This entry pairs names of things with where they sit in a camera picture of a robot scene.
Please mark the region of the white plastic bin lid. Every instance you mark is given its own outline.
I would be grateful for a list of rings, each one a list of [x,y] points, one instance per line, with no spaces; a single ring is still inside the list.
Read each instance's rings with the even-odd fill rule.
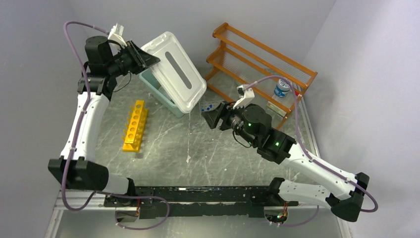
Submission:
[[[207,83],[175,35],[166,31],[141,49],[160,58],[158,64],[147,70],[152,72],[180,111],[190,113],[206,92]]]

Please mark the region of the yellow test tube rack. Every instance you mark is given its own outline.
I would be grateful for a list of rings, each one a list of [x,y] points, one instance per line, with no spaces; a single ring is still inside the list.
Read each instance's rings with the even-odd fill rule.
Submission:
[[[135,104],[130,107],[129,117],[125,124],[126,129],[124,130],[124,136],[122,137],[123,152],[140,152],[148,112],[149,110],[145,108],[144,100],[137,100]]]

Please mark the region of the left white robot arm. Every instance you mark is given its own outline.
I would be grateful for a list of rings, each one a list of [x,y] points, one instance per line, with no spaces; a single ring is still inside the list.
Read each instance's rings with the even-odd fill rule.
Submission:
[[[126,42],[114,55],[112,42],[105,36],[86,40],[88,60],[82,68],[89,72],[78,82],[78,108],[67,144],[59,158],[50,159],[48,170],[60,182],[62,190],[114,193],[124,206],[131,206],[137,200],[133,180],[115,176],[107,167],[94,162],[96,142],[117,77],[139,74],[159,63],[160,59],[132,41]]]

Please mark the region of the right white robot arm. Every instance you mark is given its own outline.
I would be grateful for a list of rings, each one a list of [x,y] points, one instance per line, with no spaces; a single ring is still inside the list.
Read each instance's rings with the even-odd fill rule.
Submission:
[[[308,152],[293,137],[273,128],[272,117],[259,105],[235,109],[233,103],[223,101],[203,111],[201,116],[209,128],[230,129],[233,136],[246,141],[246,148],[255,148],[262,158],[291,167],[316,182],[305,184],[274,178],[267,192],[272,205],[299,201],[327,208],[348,222],[358,220],[367,195],[368,175],[347,172]]]

